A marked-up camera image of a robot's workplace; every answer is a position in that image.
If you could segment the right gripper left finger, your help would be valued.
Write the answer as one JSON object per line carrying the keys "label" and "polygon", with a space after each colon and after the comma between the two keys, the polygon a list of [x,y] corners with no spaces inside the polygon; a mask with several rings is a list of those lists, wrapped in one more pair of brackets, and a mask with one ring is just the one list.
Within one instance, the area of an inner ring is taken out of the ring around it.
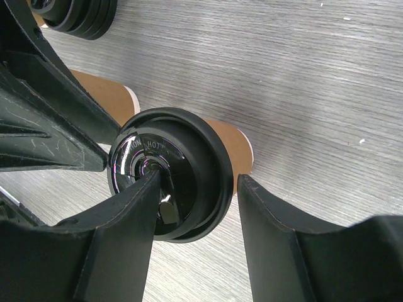
{"label": "right gripper left finger", "polygon": [[2,301],[141,301],[160,175],[55,226],[1,196]]}

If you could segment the black coffee cup lid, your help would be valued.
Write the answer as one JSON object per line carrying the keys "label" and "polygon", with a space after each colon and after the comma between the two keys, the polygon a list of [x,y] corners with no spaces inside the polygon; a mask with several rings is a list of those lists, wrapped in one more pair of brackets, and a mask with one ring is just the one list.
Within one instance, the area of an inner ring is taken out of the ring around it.
{"label": "black coffee cup lid", "polygon": [[205,120],[180,108],[131,117],[111,146],[107,171],[112,194],[160,172],[157,241],[189,243],[207,236],[232,199],[234,173],[224,143]]}

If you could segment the brown paper cup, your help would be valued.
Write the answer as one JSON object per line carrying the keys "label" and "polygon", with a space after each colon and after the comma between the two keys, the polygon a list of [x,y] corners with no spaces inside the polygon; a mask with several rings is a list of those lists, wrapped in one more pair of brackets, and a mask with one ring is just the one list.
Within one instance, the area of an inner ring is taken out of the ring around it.
{"label": "brown paper cup", "polygon": [[94,100],[121,126],[140,113],[139,100],[129,87],[77,70],[70,71]]}
{"label": "brown paper cup", "polygon": [[254,153],[248,137],[230,123],[205,120],[223,142],[229,155],[234,176],[234,190],[237,192],[237,179],[240,174],[250,174],[254,163]]}

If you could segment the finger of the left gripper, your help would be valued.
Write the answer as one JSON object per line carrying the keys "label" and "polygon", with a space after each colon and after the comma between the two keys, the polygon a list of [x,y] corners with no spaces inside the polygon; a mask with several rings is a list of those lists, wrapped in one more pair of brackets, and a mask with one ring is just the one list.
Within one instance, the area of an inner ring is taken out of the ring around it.
{"label": "finger of the left gripper", "polygon": [[41,98],[60,124],[97,143],[112,143],[120,125],[83,88],[42,35],[26,1],[6,1],[6,68]]}
{"label": "finger of the left gripper", "polygon": [[42,98],[1,62],[1,171],[103,171],[108,156],[97,143],[49,115]]}

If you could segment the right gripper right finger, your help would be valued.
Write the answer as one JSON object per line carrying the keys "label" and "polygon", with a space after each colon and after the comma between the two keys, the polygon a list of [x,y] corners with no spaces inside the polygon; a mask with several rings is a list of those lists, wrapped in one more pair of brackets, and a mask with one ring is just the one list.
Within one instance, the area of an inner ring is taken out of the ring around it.
{"label": "right gripper right finger", "polygon": [[237,194],[253,300],[402,300],[401,216],[339,226],[248,175],[239,176]]}

